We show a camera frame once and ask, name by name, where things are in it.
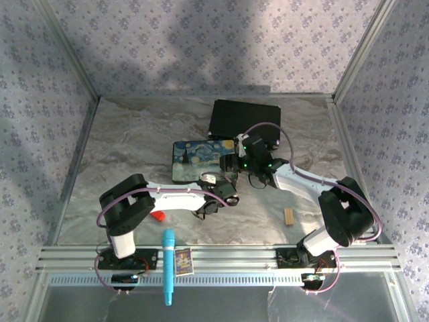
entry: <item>marble surface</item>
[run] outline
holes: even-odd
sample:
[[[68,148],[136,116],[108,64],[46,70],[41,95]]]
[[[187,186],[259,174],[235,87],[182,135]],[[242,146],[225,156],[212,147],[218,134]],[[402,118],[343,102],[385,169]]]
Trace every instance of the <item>marble surface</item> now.
[[[296,165],[322,176],[346,175],[324,99],[234,100],[280,106],[282,126],[294,143]],[[58,243],[105,241],[104,230],[95,225],[101,210],[99,196],[129,175],[142,173],[147,180],[171,184],[173,143],[206,138],[214,101],[101,99]],[[289,155],[282,138],[274,156],[288,159]],[[220,209],[205,221],[189,211],[166,211],[163,223],[148,216],[135,230],[136,242],[159,244],[162,231],[172,228],[178,244],[294,244],[322,223],[317,205],[271,187],[255,190],[244,174],[239,176],[237,190],[241,198],[238,206]],[[294,209],[296,223],[291,227],[284,225],[286,207]]]

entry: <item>black box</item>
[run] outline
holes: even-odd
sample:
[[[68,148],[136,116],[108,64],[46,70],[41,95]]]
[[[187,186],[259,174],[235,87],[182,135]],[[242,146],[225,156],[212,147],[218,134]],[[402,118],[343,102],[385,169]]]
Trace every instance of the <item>black box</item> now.
[[[280,126],[280,118],[278,106],[218,99],[214,102],[208,137],[233,139],[257,123],[271,122]],[[280,142],[280,130],[272,126],[258,127],[252,134],[259,134],[269,150],[276,149]]]

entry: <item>wooden block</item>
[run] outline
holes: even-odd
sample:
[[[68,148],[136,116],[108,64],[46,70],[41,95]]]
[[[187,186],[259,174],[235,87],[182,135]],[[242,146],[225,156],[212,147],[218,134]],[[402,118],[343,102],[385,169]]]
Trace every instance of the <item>wooden block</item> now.
[[[284,223],[286,224],[286,226],[292,226],[293,224],[295,224],[294,211],[292,208],[284,209]]]

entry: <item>red object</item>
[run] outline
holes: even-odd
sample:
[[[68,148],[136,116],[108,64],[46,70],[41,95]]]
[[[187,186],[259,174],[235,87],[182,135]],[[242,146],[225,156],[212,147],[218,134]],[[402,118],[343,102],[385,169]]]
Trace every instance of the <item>red object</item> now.
[[[163,222],[164,219],[166,218],[166,214],[163,213],[162,211],[154,211],[153,213],[150,213],[150,214],[152,215],[153,218],[155,218],[159,222]]]

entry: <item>wallpaper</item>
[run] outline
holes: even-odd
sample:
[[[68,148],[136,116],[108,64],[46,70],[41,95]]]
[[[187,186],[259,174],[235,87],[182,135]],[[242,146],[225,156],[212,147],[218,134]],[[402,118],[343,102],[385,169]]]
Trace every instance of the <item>wallpaper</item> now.
[[[340,106],[418,314],[429,321],[429,2],[398,3]]]
[[[0,1],[0,321],[23,317],[89,99],[31,1]]]
[[[51,0],[107,97],[332,93],[379,0]]]

